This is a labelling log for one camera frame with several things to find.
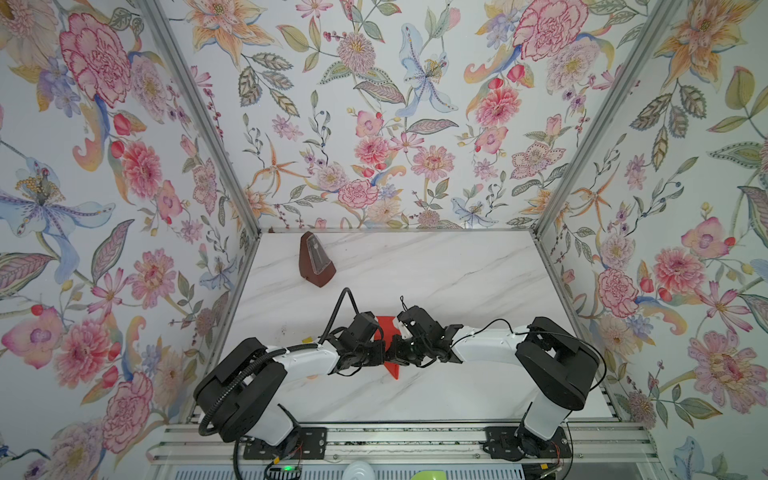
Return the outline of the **red square paper sheet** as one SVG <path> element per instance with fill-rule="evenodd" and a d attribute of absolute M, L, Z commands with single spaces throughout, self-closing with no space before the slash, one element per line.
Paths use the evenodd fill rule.
<path fill-rule="evenodd" d="M 400 366 L 391 361 L 391 355 L 389 354 L 390 347 L 393 345 L 393 341 L 396 336 L 400 336 L 401 332 L 395 324 L 396 318 L 394 316 L 377 316 L 381 330 L 374 335 L 375 340 L 384 341 L 384 353 L 385 361 L 383 366 L 394 380 L 398 380 L 400 377 Z"/>

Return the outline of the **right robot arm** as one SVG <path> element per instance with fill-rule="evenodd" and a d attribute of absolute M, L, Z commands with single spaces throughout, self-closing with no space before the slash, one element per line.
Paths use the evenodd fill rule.
<path fill-rule="evenodd" d="M 547 317 L 537 316 L 515 329 L 505 319 L 482 328 L 441 326 L 425 309 L 413 306 L 397 316 L 409 336 L 393 334 L 383 359 L 401 366 L 425 368 L 435 362 L 492 362 L 523 368 L 539 393 L 527 409 L 519 430 L 540 441 L 554 438 L 567 417 L 581 411 L 604 360 L 594 347 Z"/>

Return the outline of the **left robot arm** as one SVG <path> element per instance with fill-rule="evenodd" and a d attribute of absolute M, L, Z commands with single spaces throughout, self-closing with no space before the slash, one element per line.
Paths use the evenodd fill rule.
<path fill-rule="evenodd" d="M 318 343 L 268 347 L 243 340 L 197 385 L 201 436 L 225 443 L 255 439 L 270 447 L 293 445 L 299 423 L 276 400 L 286 383 L 314 376 L 352 374 L 384 363 L 384 330 L 371 312 L 357 314 Z"/>

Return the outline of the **brown wooden metronome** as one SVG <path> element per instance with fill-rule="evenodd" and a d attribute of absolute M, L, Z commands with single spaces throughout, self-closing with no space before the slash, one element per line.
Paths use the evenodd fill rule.
<path fill-rule="evenodd" d="M 318 288 L 327 285 L 336 274 L 334 263 L 312 232 L 305 232 L 300 239 L 299 273 L 303 279 Z"/>

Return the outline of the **white round object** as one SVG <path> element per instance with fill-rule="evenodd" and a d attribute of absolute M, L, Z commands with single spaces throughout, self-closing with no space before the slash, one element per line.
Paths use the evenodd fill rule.
<path fill-rule="evenodd" d="M 376 480 L 376 472 L 373 467 L 361 460 L 353 461 L 345 467 L 342 480 Z"/>

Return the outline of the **green object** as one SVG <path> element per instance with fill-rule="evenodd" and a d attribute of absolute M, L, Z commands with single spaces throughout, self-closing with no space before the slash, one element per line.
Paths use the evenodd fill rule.
<path fill-rule="evenodd" d="M 413 474 L 410 480 L 447 480 L 447 474 L 442 470 L 423 470 Z"/>

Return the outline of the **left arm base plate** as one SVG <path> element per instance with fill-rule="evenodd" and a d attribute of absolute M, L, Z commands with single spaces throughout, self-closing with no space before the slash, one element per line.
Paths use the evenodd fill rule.
<path fill-rule="evenodd" d="M 324 427 L 294 428 L 279 443 L 248 438 L 245 442 L 243 460 L 323 460 L 328 443 L 328 429 Z"/>

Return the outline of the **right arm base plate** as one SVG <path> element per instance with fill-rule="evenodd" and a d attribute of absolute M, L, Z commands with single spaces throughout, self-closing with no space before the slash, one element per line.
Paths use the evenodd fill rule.
<path fill-rule="evenodd" d="M 532 459 L 552 463 L 573 457 L 567 432 L 562 427 L 558 427 L 549 440 L 542 440 L 522 425 L 490 426 L 484 433 L 481 447 L 492 459 L 512 462 Z"/>

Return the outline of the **aluminium front rail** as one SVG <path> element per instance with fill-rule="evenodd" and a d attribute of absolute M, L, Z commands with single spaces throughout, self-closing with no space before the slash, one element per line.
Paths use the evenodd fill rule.
<path fill-rule="evenodd" d="M 371 463 L 481 463 L 491 459 L 496 428 L 500 443 L 516 429 L 515 423 L 311 423 L 301 448 L 291 458 L 304 463 L 340 464 L 365 459 Z M 588 422 L 579 419 L 559 428 L 546 443 L 552 459 L 564 463 L 656 463 L 655 444 L 637 423 Z M 202 437 L 192 424 L 167 427 L 158 445 L 149 449 L 153 465 L 229 465 L 233 446 L 218 438 Z"/>

